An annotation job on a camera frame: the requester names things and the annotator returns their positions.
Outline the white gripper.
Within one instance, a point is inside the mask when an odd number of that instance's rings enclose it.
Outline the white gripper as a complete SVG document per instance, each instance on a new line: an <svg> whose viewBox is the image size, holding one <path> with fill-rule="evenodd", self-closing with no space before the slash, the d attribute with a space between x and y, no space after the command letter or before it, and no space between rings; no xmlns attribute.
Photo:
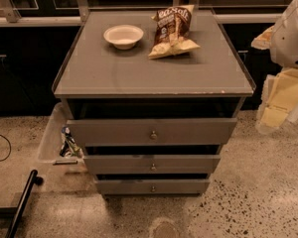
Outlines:
<svg viewBox="0 0 298 238"><path fill-rule="evenodd" d="M268 74L263 84L261 104L256 115L256 130L263 135L273 133L288 120L298 119L298 69L283 68Z"/></svg>

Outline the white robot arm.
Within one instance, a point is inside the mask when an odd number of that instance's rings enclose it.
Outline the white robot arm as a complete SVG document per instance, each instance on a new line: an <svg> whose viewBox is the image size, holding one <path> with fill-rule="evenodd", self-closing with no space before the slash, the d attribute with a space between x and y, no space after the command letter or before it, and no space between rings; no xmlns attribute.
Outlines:
<svg viewBox="0 0 298 238"><path fill-rule="evenodd" d="M251 46L269 50L270 58L282 69L264 81L256 130L270 134L286 121L298 119L298 0L293 0L270 28L253 39Z"/></svg>

